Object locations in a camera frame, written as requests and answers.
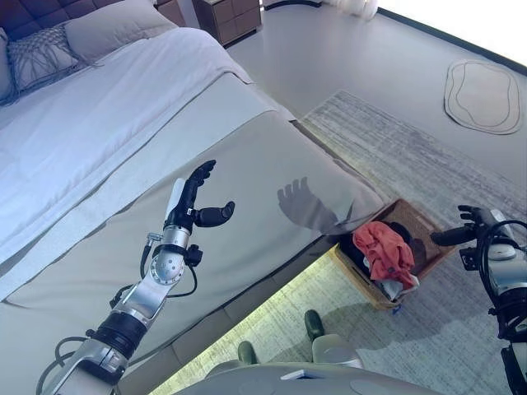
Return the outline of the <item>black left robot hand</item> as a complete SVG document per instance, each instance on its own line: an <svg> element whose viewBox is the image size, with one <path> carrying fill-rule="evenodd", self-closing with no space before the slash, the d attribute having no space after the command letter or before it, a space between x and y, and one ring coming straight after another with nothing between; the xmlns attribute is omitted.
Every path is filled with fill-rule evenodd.
<svg viewBox="0 0 527 395"><path fill-rule="evenodd" d="M184 181L176 204L166 216L163 230L179 227L192 233L194 225L201 228L212 228L223 225L231 219L236 206L233 201L229 201L224 207L194 208L198 189L210 177L216 163L216 160L204 162Z"/></svg>

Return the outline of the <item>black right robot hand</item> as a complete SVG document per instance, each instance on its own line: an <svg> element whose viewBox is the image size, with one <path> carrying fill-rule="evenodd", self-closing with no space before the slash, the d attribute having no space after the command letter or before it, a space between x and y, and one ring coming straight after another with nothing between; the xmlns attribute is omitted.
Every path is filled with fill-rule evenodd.
<svg viewBox="0 0 527 395"><path fill-rule="evenodd" d="M457 208L460 218L465 223L461 227L431 233L431 241L436 245L456 246L481 239L488 229L506 219L497 209L489 210L468 205L459 205Z"/></svg>

